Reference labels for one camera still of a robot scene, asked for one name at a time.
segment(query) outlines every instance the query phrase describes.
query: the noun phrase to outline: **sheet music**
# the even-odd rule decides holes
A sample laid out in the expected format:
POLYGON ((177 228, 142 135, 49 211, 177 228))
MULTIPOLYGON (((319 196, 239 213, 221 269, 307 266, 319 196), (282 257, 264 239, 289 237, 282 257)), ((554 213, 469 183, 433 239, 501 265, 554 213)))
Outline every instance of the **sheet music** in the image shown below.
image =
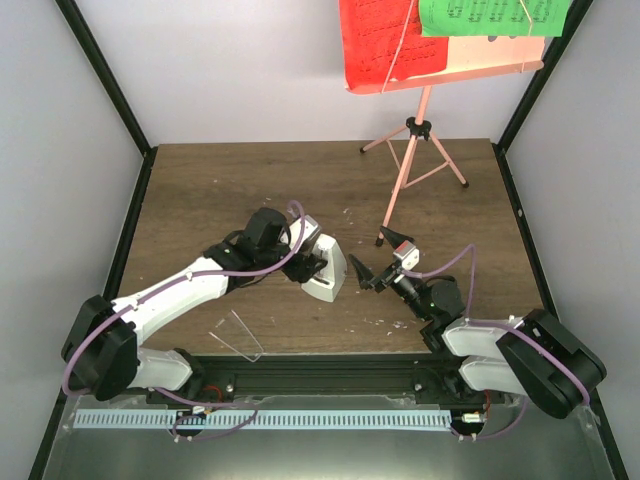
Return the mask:
MULTIPOLYGON (((523 0, 533 20, 531 36, 559 37, 571 0, 523 0)), ((527 36, 520 0, 420 0, 424 37, 527 36)))

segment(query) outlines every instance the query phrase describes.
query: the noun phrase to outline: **tripod leg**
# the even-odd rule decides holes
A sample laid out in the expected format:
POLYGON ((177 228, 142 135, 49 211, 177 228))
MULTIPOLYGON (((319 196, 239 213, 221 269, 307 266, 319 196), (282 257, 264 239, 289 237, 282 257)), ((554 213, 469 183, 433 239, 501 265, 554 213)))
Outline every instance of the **tripod leg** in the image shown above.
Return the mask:
POLYGON ((444 149, 444 147, 440 143, 440 140, 438 140, 438 137, 436 137, 433 134, 433 132, 431 132, 429 137, 433 141, 433 144, 436 146, 440 154, 444 157, 447 164, 451 167, 451 170, 453 170, 453 173, 456 174, 456 177, 458 177, 458 180, 460 180, 460 183, 462 184, 462 186, 464 188, 467 188, 469 186, 469 182, 467 182, 467 180, 464 178, 464 176, 462 175, 462 173, 460 172, 456 164, 453 162, 453 159, 449 156, 447 151, 444 149))
MULTIPOLYGON (((398 192, 402 187, 402 182, 406 181, 407 176, 409 175, 409 170, 411 169, 411 163, 413 161, 413 154, 416 151, 416 144, 418 142, 418 138, 411 135, 409 137, 409 145, 407 145, 407 151, 404 152, 404 158, 402 159, 402 166, 400 167, 400 172, 398 172, 398 178, 396 178, 396 184, 393 187, 393 191, 391 193, 391 200, 389 200, 389 206, 387 207, 387 213, 384 215, 384 220, 382 221, 382 226, 386 227, 389 225, 389 220, 391 220, 391 214, 393 213, 393 207, 396 204, 396 200, 398 199, 398 192)), ((378 234, 378 238, 376 239, 376 246, 382 246, 384 237, 382 233, 378 234)))
POLYGON ((367 150, 371 150, 373 147, 375 147, 376 145, 380 145, 382 142, 386 142, 387 140, 389 140, 392 137, 395 137, 396 135, 398 135, 399 133, 402 133, 405 129, 407 128, 406 125, 403 125, 401 127, 396 128, 395 130, 393 130, 392 132, 389 132, 387 135, 385 135, 382 138, 379 138, 378 140, 374 140, 371 143, 367 143, 364 147, 362 147, 360 149, 360 153, 364 153, 367 150))

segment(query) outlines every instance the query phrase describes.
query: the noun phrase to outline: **black bracket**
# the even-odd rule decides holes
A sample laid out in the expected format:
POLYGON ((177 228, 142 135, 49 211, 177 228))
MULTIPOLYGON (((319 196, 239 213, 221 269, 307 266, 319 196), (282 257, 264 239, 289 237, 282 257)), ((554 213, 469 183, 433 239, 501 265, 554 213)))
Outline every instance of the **black bracket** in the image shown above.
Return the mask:
POLYGON ((420 125, 416 123, 416 117, 407 118, 407 128, 413 137, 423 137, 425 140, 429 140, 429 133, 431 132, 431 122, 423 121, 420 125))

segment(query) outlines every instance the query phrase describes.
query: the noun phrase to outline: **white wall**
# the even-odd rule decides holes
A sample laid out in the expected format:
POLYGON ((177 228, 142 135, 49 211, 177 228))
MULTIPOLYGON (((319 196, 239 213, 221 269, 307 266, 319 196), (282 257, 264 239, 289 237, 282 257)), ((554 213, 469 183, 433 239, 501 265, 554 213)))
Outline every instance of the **white wall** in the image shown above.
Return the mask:
POLYGON ((53 1, 5 1, 0 45, 0 476, 23 479, 141 157, 53 1))
MULTIPOLYGON (((152 144, 371 139, 417 108, 345 91, 338 0, 78 3, 152 144)), ((438 87, 427 117, 497 141, 530 78, 438 87)))
POLYGON ((640 478, 640 3, 594 2, 508 153, 562 320, 605 362, 599 388, 640 478))

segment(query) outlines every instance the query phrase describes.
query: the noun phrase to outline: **black metal frame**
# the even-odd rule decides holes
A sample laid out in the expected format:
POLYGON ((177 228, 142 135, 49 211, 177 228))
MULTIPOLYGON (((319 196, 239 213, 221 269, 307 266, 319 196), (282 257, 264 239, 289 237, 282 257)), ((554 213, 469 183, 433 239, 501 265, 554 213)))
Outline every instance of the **black metal frame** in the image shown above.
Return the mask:
MULTIPOLYGON (((551 297, 551 292, 545 279, 540 259, 527 224, 527 219, 509 170, 506 152, 513 143, 515 136, 522 127, 527 115, 567 48, 592 1, 593 0, 573 1, 567 15, 563 35, 555 38, 551 42, 543 58, 544 67, 535 73, 500 141, 493 146, 505 188, 509 195, 509 200, 540 292, 540 297, 542 298, 545 308, 554 315, 556 314, 556 309, 551 297)), ((149 145, 75 1, 56 0, 56 3, 60 7, 61 12, 69 23, 80 46, 91 62, 98 78, 102 82, 143 157, 138 181, 104 290, 105 297, 113 299, 116 297, 120 287, 145 192, 151 177, 157 147, 152 148, 149 145)), ((236 362, 231 359, 211 357, 202 357, 201 360, 209 370, 215 371, 219 369, 220 371, 224 371, 226 375, 225 378, 233 378, 237 386, 236 393, 241 394, 243 390, 246 390, 247 392, 261 392, 265 395, 291 394, 294 392, 335 395, 344 393, 345 391, 349 391, 349 393, 358 391, 361 393, 406 393, 406 391, 411 390, 412 386, 416 383, 428 382, 428 378, 421 376, 424 375, 425 372, 433 368, 437 369, 439 363, 443 361, 451 361, 450 358, 444 360, 433 354, 286 356, 264 359, 264 361, 261 360, 261 362, 257 364, 247 364, 246 362, 236 362), (274 374, 282 375, 280 377, 274 377, 274 374), (309 381, 304 384, 299 383, 304 376, 310 376, 309 381)), ((428 402, 430 399, 431 397, 424 397, 422 401, 428 402)), ((29 476, 30 480, 40 479, 44 474, 64 402, 65 398, 61 393, 56 401, 49 426, 45 432, 40 450, 38 451, 36 461, 29 476)), ((440 402, 454 408, 460 404, 460 402, 454 401, 452 403, 450 402, 451 404, 449 405, 445 399, 441 399, 440 402)), ((600 417, 600 433, 616 478, 628 478, 597 392, 594 392, 592 396, 591 407, 600 417)))

